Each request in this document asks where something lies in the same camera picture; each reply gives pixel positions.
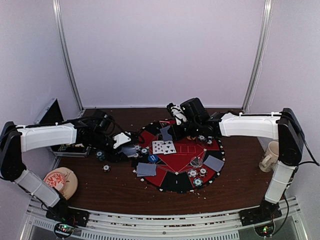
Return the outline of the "green blue chip stack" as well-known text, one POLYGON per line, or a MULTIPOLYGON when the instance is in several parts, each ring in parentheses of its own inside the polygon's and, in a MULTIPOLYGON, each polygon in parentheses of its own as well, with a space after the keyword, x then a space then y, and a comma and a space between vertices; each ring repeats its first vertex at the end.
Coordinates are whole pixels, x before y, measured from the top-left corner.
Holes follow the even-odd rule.
POLYGON ((95 153, 95 156, 99 161, 104 161, 105 160, 105 153, 103 151, 97 151, 95 153))

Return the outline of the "brown red chip stack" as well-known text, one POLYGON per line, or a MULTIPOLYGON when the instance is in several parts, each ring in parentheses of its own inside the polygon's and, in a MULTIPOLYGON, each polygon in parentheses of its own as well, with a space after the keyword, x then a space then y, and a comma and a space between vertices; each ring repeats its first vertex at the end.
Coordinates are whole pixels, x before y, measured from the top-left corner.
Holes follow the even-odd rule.
POLYGON ((105 173, 108 173, 108 172, 111 170, 111 167, 106 164, 106 165, 104 165, 104 166, 102 167, 102 170, 103 170, 105 173))

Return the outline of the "grey cards seat two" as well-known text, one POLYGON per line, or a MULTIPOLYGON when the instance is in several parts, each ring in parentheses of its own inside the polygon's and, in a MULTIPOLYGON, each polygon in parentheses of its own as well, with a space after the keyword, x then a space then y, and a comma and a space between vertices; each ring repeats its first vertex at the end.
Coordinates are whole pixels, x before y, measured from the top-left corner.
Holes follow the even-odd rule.
POLYGON ((138 177, 149 177, 157 175, 157 165, 139 162, 136 167, 138 177))

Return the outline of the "grey playing card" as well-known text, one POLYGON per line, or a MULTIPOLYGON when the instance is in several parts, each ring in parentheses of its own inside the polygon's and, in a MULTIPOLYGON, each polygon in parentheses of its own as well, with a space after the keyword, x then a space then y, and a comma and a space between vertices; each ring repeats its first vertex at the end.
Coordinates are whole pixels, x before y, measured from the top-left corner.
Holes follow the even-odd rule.
POLYGON ((173 137, 171 134, 169 134, 169 129, 170 129, 170 125, 166 126, 166 127, 163 127, 160 129, 160 133, 162 135, 162 139, 163 141, 172 141, 173 140, 173 137))

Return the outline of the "grey cards seat nine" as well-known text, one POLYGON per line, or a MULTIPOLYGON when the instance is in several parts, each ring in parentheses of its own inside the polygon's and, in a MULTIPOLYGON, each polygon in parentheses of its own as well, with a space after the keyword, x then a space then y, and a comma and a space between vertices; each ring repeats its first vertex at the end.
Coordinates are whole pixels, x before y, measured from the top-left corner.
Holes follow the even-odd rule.
POLYGON ((203 164, 215 172, 220 172, 225 164, 223 160, 220 160, 212 155, 209 155, 203 164))

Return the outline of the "brown white poker chip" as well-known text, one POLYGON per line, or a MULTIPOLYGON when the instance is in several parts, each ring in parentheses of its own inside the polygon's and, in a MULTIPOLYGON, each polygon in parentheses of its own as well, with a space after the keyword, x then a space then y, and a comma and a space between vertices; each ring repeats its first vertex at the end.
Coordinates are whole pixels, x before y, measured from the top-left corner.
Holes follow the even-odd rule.
POLYGON ((201 178, 206 177, 206 176, 207 176, 207 173, 208 173, 208 171, 207 171, 206 168, 200 168, 200 169, 199 169, 199 176, 200 176, 201 178))

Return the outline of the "blue orange poker chip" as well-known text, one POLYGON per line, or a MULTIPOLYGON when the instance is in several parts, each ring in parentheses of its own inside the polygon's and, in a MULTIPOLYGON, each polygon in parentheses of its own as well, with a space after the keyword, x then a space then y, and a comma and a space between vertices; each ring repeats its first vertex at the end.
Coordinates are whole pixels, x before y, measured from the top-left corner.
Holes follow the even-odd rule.
POLYGON ((198 172, 193 169, 193 170, 188 171, 187 174, 190 178, 195 178, 198 175, 198 172))

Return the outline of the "green blue poker chip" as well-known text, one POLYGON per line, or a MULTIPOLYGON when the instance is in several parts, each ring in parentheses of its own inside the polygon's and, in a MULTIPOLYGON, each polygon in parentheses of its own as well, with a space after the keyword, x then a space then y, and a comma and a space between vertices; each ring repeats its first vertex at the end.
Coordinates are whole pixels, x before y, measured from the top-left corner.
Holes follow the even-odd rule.
POLYGON ((203 180, 201 178, 194 178, 193 184, 195 187, 200 187, 203 185, 203 180))

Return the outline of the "orange big blind button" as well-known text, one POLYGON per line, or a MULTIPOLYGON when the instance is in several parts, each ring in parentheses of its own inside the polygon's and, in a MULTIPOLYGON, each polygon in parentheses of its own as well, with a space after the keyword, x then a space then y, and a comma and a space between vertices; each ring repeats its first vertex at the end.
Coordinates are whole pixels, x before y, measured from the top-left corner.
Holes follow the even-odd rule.
POLYGON ((196 136, 188 136, 187 139, 190 141, 194 141, 197 137, 196 136))

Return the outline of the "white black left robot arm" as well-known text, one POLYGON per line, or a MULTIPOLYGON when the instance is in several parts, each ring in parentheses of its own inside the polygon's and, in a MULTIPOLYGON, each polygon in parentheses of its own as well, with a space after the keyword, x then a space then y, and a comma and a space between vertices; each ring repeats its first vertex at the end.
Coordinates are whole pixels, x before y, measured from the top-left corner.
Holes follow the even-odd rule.
POLYGON ((67 222, 72 218, 72 211, 66 198, 28 169, 22 154, 50 146, 82 144, 104 151, 112 160, 126 158, 120 150, 133 141, 133 136, 123 129, 111 136, 107 134, 110 125, 118 126, 112 116, 100 110, 92 116, 44 124, 16 125, 8 121, 0 134, 0 178, 17 184, 35 196, 59 221, 67 222))

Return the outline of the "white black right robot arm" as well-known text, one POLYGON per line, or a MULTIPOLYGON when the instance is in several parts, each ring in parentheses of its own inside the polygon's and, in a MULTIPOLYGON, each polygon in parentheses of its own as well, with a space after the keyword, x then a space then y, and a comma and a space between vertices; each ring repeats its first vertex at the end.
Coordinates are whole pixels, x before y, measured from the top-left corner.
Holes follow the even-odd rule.
POLYGON ((239 216, 243 226, 282 216, 279 201, 302 164, 303 150, 307 147, 305 134, 292 109, 266 114, 216 112, 213 115, 206 111, 173 109, 172 115, 176 123, 168 133, 175 141, 188 136, 245 136, 277 140, 279 156, 265 196, 258 207, 241 210, 239 216))

